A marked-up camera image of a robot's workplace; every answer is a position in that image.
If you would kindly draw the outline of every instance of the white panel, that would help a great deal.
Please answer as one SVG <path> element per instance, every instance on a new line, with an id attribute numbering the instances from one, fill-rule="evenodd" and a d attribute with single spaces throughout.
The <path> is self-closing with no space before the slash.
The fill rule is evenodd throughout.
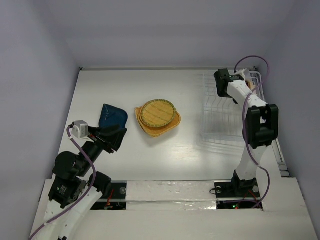
<path id="1" fill-rule="evenodd" d="M 90 211 L 77 240 L 316 240 L 304 212 Z"/>
<path id="2" fill-rule="evenodd" d="M 283 177 L 272 184 L 263 201 L 263 209 L 268 212 L 307 209 L 297 179 Z"/>
<path id="3" fill-rule="evenodd" d="M 206 211 L 216 210 L 215 201 L 153 201 L 127 202 L 127 211 Z"/>
<path id="4" fill-rule="evenodd" d="M 81 66 L 154 67 L 233 66 L 264 54 L 294 0 L 47 3 Z"/>
<path id="5" fill-rule="evenodd" d="M 214 187 L 213 181 L 128 181 L 126 200 L 212 202 L 216 197 L 209 191 Z"/>
<path id="6" fill-rule="evenodd" d="M 128 132 L 120 150 L 111 155 L 103 152 L 95 162 L 97 171 L 114 181 L 231 179 L 242 151 L 214 143 L 209 147 L 201 141 L 202 75 L 202 70 L 81 71 L 66 126 L 84 120 L 97 127 L 103 104 L 127 111 Z M 134 114 L 135 107 L 152 99 L 171 101 L 181 115 L 181 124 L 158 138 L 146 135 Z M 66 132 L 59 151 L 78 153 Z M 272 176 L 281 176 L 272 148 L 261 165 Z"/>

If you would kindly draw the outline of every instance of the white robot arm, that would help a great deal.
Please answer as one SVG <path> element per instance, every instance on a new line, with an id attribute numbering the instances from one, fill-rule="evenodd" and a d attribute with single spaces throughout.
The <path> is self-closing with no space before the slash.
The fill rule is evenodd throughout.
<path id="1" fill-rule="evenodd" d="M 53 222 L 46 224 L 43 230 L 41 230 L 34 239 L 72 240 L 85 215 L 102 196 L 103 193 L 101 191 L 92 187 L 82 201 L 80 201 L 65 215 L 62 215 Z M 58 202 L 49 201 L 45 211 L 44 221 L 47 222 L 54 216 L 60 214 L 63 210 L 64 209 L 61 208 L 61 205 Z"/>
<path id="2" fill-rule="evenodd" d="M 218 192 L 216 191 L 218 198 L 243 198 L 248 190 L 252 190 L 257 185 L 256 172 L 260 160 L 267 147 L 278 137 L 278 107 L 275 104 L 267 104 L 253 94 L 246 84 L 246 76 L 248 76 L 246 69 L 234 75 L 229 74 L 227 69 L 219 69 L 214 74 L 218 95 L 233 98 L 233 101 L 244 111 L 243 137 L 248 143 L 231 182 L 215 184 L 215 188 L 219 189 Z"/>

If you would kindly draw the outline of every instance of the white wall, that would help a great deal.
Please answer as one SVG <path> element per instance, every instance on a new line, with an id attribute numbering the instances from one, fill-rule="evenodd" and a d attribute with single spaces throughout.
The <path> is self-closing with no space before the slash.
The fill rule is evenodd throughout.
<path id="1" fill-rule="evenodd" d="M 42 2 L 0 3 L 3 240 L 28 239 L 44 180 L 59 150 L 79 72 Z"/>
<path id="2" fill-rule="evenodd" d="M 266 52 L 294 3 L 46 1 L 82 67 L 234 66 Z"/>
<path id="3" fill-rule="evenodd" d="M 265 57 L 264 86 L 280 110 L 279 141 L 320 237 L 320 1 L 298 0 Z"/>

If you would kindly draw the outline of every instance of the wire dish rack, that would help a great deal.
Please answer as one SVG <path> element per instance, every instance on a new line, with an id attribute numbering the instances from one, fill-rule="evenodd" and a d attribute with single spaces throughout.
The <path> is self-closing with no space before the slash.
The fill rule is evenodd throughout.
<path id="1" fill-rule="evenodd" d="M 243 142 L 242 107 L 235 104 L 232 98 L 218 96 L 215 72 L 208 71 L 203 74 L 202 138 L 205 141 L 214 140 L 214 143 L 228 145 L 230 141 Z M 250 76 L 255 86 L 261 83 L 259 72 L 250 71 Z M 265 99 L 262 87 L 257 90 L 256 94 L 262 100 Z"/>

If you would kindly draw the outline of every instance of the woven bamboo plate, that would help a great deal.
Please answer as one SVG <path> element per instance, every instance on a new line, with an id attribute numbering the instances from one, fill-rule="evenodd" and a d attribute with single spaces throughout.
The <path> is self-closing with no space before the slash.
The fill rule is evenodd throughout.
<path id="1" fill-rule="evenodd" d="M 142 130 L 146 134 L 148 134 L 149 136 L 154 137 L 154 138 L 159 137 L 160 135 L 170 131 L 171 129 L 174 129 L 181 122 L 181 116 L 180 116 L 180 114 L 178 112 L 176 112 L 174 119 L 168 125 L 162 126 L 162 127 L 150 127 L 150 126 L 145 125 L 142 122 L 141 110 L 142 110 L 142 107 L 136 107 L 134 109 L 136 120 L 138 121 L 138 123 L 139 123 L 140 127 L 142 128 Z"/>
<path id="2" fill-rule="evenodd" d="M 175 106 L 164 99 L 148 101 L 141 109 L 141 121 L 152 128 L 168 125 L 174 120 L 175 116 Z"/>

